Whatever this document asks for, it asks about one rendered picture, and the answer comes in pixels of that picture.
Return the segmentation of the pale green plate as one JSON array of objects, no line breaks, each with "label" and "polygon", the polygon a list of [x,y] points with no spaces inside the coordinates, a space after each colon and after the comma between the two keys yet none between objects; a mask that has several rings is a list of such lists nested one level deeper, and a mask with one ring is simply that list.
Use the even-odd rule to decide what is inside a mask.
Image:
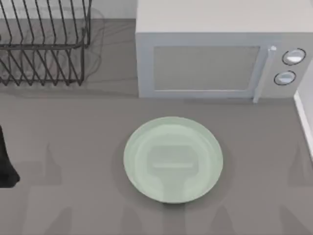
[{"label": "pale green plate", "polygon": [[138,127],[123,153],[127,178],[143,195],[180,204],[207,194],[224,167],[222,148],[202,124],[182,117],[161,117]]}]

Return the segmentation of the microwave door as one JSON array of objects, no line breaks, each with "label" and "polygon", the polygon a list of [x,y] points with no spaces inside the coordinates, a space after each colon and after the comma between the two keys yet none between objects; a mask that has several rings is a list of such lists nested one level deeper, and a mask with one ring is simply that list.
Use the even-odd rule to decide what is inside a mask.
[{"label": "microwave door", "polygon": [[241,33],[137,33],[139,96],[253,98],[269,46]]}]

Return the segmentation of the pale microwave oven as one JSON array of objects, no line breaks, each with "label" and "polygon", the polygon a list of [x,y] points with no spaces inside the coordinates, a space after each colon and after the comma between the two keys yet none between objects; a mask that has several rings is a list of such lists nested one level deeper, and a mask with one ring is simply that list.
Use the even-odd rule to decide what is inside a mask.
[{"label": "pale microwave oven", "polygon": [[[277,47],[261,98],[291,98],[313,62],[313,0],[138,0],[137,33],[236,33],[265,37]],[[286,51],[301,48],[305,59],[285,65]],[[276,74],[293,71],[289,85]]]}]

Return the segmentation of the small microwave knob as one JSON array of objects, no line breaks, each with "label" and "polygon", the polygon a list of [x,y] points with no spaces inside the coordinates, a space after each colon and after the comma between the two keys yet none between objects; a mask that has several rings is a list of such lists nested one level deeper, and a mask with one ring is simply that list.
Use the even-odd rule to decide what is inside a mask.
[{"label": "small microwave knob", "polygon": [[291,84],[295,79],[296,74],[289,70],[276,74],[273,81],[278,86],[286,86]]}]

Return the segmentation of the large microwave knob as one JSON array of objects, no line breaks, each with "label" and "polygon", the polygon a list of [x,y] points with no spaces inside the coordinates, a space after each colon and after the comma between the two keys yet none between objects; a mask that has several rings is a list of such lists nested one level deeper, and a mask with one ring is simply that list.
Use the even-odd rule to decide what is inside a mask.
[{"label": "large microwave knob", "polygon": [[286,51],[282,57],[282,61],[285,65],[293,66],[301,63],[306,57],[305,50],[297,48],[294,50]]}]

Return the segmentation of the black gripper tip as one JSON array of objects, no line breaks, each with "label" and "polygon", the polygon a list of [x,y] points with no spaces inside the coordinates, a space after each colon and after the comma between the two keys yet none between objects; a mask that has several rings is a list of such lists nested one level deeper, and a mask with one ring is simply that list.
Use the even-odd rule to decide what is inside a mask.
[{"label": "black gripper tip", "polygon": [[0,188],[13,188],[20,179],[18,172],[10,162],[0,125]]}]

